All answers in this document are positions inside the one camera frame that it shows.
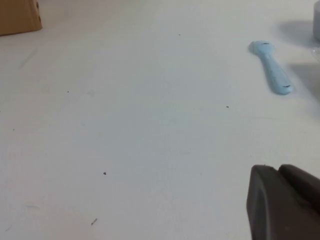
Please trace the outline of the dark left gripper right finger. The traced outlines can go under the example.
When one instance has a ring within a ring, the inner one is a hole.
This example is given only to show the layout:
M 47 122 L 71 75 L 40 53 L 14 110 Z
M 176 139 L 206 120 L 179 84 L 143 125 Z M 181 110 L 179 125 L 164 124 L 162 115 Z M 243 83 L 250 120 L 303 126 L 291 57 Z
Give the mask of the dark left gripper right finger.
M 290 164 L 283 164 L 279 173 L 316 212 L 320 212 L 320 179 Z

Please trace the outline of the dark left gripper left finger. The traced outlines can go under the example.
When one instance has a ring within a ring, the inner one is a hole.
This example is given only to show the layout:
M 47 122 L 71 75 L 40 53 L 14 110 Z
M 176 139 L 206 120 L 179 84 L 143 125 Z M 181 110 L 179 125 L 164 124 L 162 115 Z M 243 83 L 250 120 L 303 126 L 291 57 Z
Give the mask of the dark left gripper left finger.
M 253 240 L 318 240 L 320 212 L 267 165 L 251 168 L 246 210 Z

